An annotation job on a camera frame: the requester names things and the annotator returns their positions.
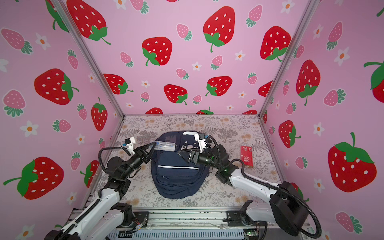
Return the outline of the navy blue student backpack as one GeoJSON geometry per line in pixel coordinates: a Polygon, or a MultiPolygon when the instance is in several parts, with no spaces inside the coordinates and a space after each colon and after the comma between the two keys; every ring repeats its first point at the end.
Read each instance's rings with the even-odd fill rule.
{"type": "Polygon", "coordinates": [[[182,150],[200,151],[200,133],[195,131],[167,132],[156,139],[157,142],[174,145],[173,151],[156,150],[151,160],[154,184],[161,196],[167,199],[183,199],[198,192],[209,167],[187,163],[178,152],[182,150]]]}

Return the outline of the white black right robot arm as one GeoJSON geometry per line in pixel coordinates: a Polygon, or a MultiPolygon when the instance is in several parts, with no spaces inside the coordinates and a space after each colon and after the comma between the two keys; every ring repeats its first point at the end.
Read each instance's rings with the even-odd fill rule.
{"type": "Polygon", "coordinates": [[[195,150],[178,152],[188,164],[204,165],[217,169],[215,176],[223,184],[242,189],[262,199],[270,206],[258,209],[254,204],[242,208],[246,220],[276,223],[284,232],[298,236],[310,214],[308,205],[297,189],[289,182],[269,183],[245,173],[245,164],[218,154],[200,153],[195,150]]]}

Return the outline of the clear plastic pencil case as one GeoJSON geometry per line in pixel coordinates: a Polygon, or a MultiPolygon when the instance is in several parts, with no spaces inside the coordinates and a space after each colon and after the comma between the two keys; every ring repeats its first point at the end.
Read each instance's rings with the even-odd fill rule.
{"type": "Polygon", "coordinates": [[[155,141],[155,143],[155,150],[157,151],[174,152],[176,149],[176,144],[172,142],[155,141]]]}

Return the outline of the red stationery package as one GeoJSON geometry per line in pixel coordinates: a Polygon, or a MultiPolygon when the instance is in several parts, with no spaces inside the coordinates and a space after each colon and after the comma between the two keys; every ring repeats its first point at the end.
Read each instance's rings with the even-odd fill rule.
{"type": "Polygon", "coordinates": [[[241,160],[247,168],[253,168],[253,150],[248,146],[241,146],[241,160]]]}

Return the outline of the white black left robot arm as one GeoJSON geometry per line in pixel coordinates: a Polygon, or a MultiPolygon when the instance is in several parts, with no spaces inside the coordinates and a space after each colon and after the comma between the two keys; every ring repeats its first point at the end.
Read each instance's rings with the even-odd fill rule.
{"type": "Polygon", "coordinates": [[[108,182],[98,191],[96,198],[79,216],[60,230],[52,230],[46,240],[106,240],[117,227],[127,227],[128,234],[133,234],[147,226],[148,212],[135,214],[129,204],[121,203],[127,193],[131,179],[147,164],[154,152],[156,143],[135,148],[127,161],[119,157],[111,158],[105,165],[102,153],[98,153],[102,170],[108,174],[108,182]]]}

